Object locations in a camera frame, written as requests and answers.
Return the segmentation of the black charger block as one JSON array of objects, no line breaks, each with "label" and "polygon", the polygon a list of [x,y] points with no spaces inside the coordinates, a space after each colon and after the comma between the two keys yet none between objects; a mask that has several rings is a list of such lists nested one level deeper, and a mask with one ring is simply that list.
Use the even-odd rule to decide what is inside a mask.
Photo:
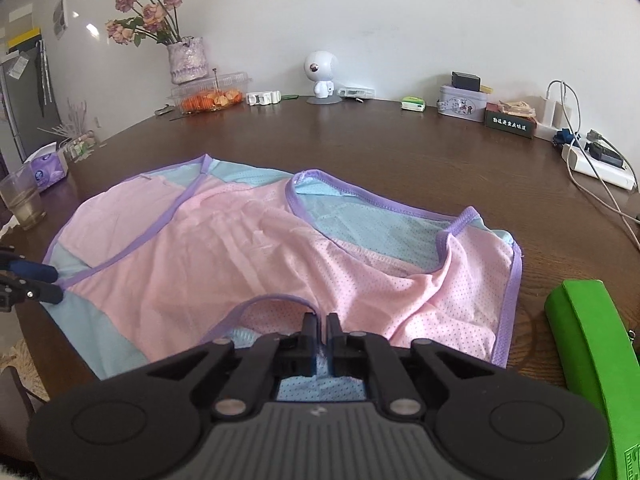
[{"label": "black charger block", "polygon": [[482,81],[479,76],[454,70],[451,73],[450,84],[457,89],[480,92]]}]

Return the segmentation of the white power strip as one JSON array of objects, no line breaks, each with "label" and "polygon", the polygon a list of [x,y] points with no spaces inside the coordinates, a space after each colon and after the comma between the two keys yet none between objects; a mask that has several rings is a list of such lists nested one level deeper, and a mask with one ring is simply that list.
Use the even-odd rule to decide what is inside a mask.
[{"label": "white power strip", "polygon": [[636,188],[636,180],[626,162],[623,166],[616,167],[607,162],[600,162],[589,154],[582,154],[577,145],[568,144],[563,146],[561,156],[568,162],[570,169],[577,171],[578,174],[595,179],[601,178],[605,183],[627,191],[633,191]]}]

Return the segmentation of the clear drinking glass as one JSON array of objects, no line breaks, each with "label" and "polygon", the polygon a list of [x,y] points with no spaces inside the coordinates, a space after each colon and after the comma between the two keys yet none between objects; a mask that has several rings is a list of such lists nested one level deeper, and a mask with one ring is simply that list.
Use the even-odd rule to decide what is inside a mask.
[{"label": "clear drinking glass", "polygon": [[45,216],[38,185],[29,164],[11,172],[1,181],[1,198],[25,231],[36,226]]}]

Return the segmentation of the green tissue pack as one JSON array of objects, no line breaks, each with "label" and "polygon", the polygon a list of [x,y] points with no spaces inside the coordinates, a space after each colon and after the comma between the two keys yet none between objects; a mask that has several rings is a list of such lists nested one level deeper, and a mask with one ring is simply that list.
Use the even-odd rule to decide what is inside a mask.
[{"label": "green tissue pack", "polygon": [[401,109],[409,112],[423,113],[426,107],[425,101],[416,96],[405,96],[400,101]]}]

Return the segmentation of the purple flower vase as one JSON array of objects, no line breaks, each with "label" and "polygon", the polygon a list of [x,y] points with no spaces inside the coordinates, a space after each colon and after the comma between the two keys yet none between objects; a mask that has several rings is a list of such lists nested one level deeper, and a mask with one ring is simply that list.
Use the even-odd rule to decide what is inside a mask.
[{"label": "purple flower vase", "polygon": [[167,47],[171,82],[178,86],[204,78],[209,73],[204,40],[186,37]]}]

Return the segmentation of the plastic box of oranges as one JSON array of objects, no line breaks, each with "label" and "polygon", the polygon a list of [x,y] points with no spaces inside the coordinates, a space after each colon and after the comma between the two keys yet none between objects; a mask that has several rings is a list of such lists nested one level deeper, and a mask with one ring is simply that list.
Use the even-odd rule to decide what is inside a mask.
[{"label": "plastic box of oranges", "polygon": [[183,115],[213,113],[240,104],[250,77],[247,73],[213,73],[213,76],[179,84],[170,97]]}]

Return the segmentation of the pink blue mesh garment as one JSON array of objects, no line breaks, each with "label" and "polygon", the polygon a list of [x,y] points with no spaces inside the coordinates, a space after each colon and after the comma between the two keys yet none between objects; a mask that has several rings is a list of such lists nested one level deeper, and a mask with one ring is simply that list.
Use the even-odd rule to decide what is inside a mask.
[{"label": "pink blue mesh garment", "polygon": [[448,216],[320,170],[209,156],[90,198],[46,260],[64,294],[48,313],[103,379],[220,337],[294,333],[309,311],[505,366],[522,276],[514,238],[473,208]]}]

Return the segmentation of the beige dental mould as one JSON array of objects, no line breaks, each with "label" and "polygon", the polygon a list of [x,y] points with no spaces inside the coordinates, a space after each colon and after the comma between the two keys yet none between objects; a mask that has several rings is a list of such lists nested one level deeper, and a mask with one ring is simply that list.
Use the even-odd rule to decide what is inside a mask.
[{"label": "beige dental mould", "polygon": [[511,102],[500,101],[498,103],[498,109],[500,110],[501,113],[507,114],[510,116],[527,118],[527,119],[536,118],[536,110],[525,101],[511,101]]}]

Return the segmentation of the pink dried roses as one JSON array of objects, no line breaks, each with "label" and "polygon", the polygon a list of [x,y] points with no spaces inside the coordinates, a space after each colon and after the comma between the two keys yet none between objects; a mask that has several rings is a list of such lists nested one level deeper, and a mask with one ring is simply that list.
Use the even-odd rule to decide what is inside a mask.
[{"label": "pink dried roses", "polygon": [[182,41],[178,9],[183,0],[115,0],[115,9],[123,18],[105,24],[107,38],[126,46],[139,47],[143,39],[170,46]]}]

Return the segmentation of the grey cartoon tin box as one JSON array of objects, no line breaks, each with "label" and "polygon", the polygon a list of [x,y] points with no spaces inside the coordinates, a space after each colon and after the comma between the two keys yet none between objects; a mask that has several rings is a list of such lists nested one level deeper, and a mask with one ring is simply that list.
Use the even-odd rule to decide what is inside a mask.
[{"label": "grey cartoon tin box", "polygon": [[464,90],[443,84],[439,89],[437,110],[442,116],[469,122],[484,122],[488,95],[481,91]]}]

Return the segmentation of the red green tea box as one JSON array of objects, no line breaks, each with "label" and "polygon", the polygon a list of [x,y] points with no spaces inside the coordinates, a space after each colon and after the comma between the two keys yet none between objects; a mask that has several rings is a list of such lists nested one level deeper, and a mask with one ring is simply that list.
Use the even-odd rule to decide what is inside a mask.
[{"label": "red green tea box", "polygon": [[533,139],[537,123],[533,118],[503,113],[497,104],[488,103],[485,107],[484,125],[494,130],[524,136]]}]

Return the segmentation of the green storage pouch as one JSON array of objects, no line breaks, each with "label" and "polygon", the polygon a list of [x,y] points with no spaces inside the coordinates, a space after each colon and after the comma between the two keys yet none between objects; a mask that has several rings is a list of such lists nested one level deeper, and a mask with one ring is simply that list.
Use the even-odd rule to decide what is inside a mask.
[{"label": "green storage pouch", "polygon": [[566,280],[544,310],[571,392],[606,418],[610,447],[600,479],[639,477],[639,362],[628,330],[604,284]]}]

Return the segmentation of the white rectangular device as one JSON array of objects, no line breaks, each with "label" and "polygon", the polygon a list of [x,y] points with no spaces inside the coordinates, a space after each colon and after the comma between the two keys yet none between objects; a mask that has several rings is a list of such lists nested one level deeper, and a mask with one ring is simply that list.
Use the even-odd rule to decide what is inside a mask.
[{"label": "white rectangular device", "polygon": [[341,87],[337,89],[337,94],[343,99],[372,100],[375,98],[373,89],[361,87]]}]

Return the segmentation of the white usb charger pair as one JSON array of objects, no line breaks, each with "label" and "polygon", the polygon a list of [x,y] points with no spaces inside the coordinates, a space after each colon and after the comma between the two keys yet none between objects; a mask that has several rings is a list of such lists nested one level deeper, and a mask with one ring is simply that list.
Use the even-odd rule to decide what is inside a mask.
[{"label": "white usb charger pair", "polygon": [[558,131],[567,128],[567,120],[558,100],[533,96],[529,99],[529,104],[536,112],[537,125],[534,136],[537,139],[551,142]]}]

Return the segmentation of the purple tissue box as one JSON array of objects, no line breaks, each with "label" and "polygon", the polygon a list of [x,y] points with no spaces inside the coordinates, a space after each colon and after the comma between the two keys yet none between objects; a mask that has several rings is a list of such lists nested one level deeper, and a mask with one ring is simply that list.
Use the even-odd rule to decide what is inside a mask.
[{"label": "purple tissue box", "polygon": [[68,174],[65,155],[55,142],[33,152],[27,157],[25,164],[32,170],[39,192],[63,181]]}]

